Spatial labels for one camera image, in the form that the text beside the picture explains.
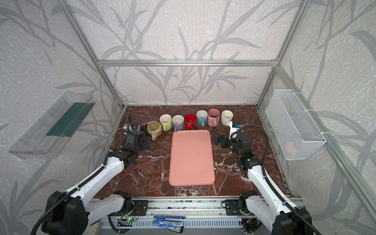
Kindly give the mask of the beige teapot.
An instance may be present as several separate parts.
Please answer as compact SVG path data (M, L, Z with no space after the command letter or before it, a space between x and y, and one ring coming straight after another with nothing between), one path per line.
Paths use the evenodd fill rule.
M158 121L152 121L147 125L147 131L148 134L151 136L151 139L155 141L156 138L162 134L163 128Z

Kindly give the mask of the white mug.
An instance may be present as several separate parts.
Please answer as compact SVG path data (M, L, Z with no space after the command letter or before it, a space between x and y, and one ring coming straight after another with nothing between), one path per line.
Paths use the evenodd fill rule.
M224 125L224 126L229 126L230 125L230 122L232 121L233 119L233 112L230 111L230 110L224 110L222 113L221 113L221 123Z

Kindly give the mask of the pink mug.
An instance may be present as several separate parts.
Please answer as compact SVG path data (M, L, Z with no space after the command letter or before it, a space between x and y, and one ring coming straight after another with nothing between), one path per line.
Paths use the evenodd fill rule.
M208 125L210 127L216 127L219 124L220 111L217 109L210 109L208 111Z

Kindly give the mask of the blue mug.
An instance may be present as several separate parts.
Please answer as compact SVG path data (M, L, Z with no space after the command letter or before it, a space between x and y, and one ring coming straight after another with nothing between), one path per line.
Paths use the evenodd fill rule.
M199 125L201 127L205 127L205 125L207 123L207 120L208 120L208 112L207 111L205 111L205 110L199 110L196 113L197 125Z

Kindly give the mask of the green mug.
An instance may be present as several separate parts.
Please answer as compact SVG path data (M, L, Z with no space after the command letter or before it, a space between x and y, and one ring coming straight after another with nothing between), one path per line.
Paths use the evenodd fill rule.
M169 114L163 114L162 116L160 116L160 123L165 132L171 130L173 127L172 117Z

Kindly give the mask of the red mug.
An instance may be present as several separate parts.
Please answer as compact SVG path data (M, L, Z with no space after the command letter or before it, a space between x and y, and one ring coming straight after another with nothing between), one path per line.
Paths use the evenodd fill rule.
M185 126L188 130L194 130L196 128L196 115L185 115Z

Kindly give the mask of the pink plastic tray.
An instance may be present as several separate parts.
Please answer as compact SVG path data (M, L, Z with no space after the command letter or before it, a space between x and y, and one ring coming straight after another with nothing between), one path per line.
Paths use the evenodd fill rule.
M178 186L211 185L215 182L211 134L208 130L183 130L173 133L169 184Z

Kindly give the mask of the purple mug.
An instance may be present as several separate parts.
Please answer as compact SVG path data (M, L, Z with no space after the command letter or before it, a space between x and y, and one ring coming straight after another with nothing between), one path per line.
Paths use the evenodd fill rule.
M172 124L173 124L174 132L178 132L178 131L184 130L185 119L184 119L184 117L182 115L175 115L172 118Z

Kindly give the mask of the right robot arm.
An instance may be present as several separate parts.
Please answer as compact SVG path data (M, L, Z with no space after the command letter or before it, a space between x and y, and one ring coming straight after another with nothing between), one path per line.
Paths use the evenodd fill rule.
M214 143L236 154L236 163L256 186L254 191L242 193L239 210L244 215L253 214L273 235L319 235L313 226L309 212L297 207L273 182L265 169L265 160L252 153L251 137L245 132L231 135L213 135Z

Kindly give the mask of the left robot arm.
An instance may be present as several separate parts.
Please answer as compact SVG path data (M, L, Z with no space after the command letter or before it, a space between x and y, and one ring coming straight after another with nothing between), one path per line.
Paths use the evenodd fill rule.
M115 176L133 164L139 154L150 149L151 138L143 131L129 131L119 148L93 173L64 192L56 191L47 201L46 210L31 230L48 235L82 235L87 227L113 213L129 213L134 208L132 196L117 191L107 198L91 202Z

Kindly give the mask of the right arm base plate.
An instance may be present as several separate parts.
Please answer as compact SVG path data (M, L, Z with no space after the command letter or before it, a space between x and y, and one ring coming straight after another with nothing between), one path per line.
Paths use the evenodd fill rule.
M227 216L242 216L239 200L227 199L221 202L221 207L225 209Z

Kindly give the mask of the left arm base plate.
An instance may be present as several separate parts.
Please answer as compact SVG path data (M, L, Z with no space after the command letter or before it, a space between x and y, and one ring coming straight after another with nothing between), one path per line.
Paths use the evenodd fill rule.
M146 216L148 200L133 200L131 209L125 216Z

